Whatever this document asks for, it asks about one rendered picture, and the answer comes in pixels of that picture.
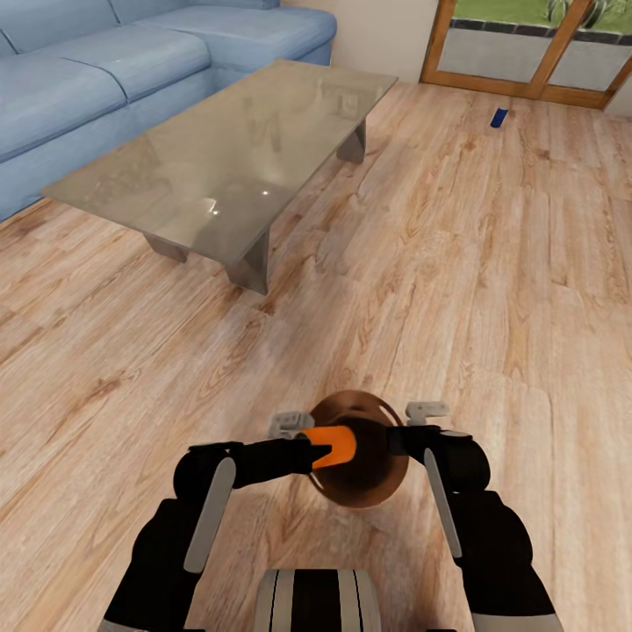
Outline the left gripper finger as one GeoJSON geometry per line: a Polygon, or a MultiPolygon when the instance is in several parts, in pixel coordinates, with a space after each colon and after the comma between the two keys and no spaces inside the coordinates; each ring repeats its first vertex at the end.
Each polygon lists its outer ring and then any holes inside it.
{"type": "Polygon", "coordinates": [[[313,461],[317,461],[323,456],[332,452],[332,445],[330,446],[311,445],[311,446],[312,446],[312,460],[313,461]]]}

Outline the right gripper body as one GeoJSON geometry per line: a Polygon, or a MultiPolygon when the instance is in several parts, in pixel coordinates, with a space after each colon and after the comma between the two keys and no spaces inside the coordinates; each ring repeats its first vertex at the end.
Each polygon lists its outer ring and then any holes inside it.
{"type": "Polygon", "coordinates": [[[422,433],[431,429],[440,429],[440,426],[427,424],[426,426],[400,426],[387,428],[387,449],[391,456],[412,456],[417,461],[415,454],[415,442],[422,433]]]}

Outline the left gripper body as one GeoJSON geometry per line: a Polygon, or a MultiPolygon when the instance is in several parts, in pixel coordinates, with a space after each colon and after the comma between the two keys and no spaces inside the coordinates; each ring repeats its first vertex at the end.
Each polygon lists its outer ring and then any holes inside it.
{"type": "Polygon", "coordinates": [[[264,475],[261,482],[291,473],[312,473],[312,446],[308,439],[268,439],[258,442],[264,454],[264,475]]]}

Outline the can of soda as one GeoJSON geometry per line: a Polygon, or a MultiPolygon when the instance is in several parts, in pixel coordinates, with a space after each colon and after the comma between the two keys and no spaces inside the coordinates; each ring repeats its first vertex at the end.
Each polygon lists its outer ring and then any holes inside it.
{"type": "Polygon", "coordinates": [[[332,452],[313,461],[313,468],[342,464],[351,461],[357,450],[354,432],[348,426],[324,426],[301,429],[293,434],[293,439],[308,439],[311,445],[330,446],[332,452]]]}
{"type": "Polygon", "coordinates": [[[508,113],[507,106],[500,106],[492,119],[491,127],[498,128],[501,127],[503,120],[505,119],[506,114],[508,113]]]}

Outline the trash can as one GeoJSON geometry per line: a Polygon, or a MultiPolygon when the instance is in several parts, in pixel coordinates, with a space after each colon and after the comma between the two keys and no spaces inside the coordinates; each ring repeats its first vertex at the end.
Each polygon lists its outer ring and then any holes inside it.
{"type": "Polygon", "coordinates": [[[357,440],[351,461],[306,474],[324,498],[348,510],[366,510],[396,495],[405,482],[410,456],[391,456],[387,449],[387,428],[403,426],[389,403],[370,392],[336,391],[309,414],[315,427],[348,426],[357,440]]]}

